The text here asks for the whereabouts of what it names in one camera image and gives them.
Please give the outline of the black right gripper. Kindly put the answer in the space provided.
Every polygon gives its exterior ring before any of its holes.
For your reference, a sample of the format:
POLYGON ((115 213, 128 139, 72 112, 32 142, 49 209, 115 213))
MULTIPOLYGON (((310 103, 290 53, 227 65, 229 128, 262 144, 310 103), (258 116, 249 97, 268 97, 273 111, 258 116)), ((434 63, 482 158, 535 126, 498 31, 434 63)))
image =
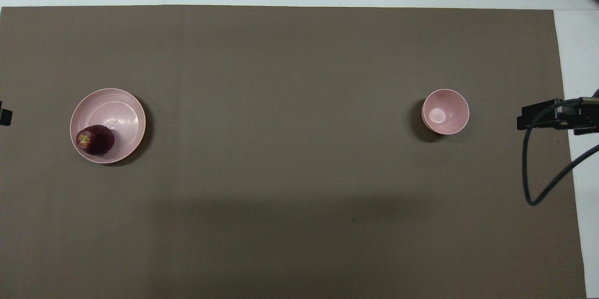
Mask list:
POLYGON ((516 128, 518 130, 528 128, 571 129, 575 136, 599 132, 599 98, 597 97, 580 97, 564 101, 563 106, 560 107, 563 120, 549 116, 533 122, 533 118, 537 114, 560 102, 563 100, 550 99, 522 107, 522 115, 516 118, 516 128))

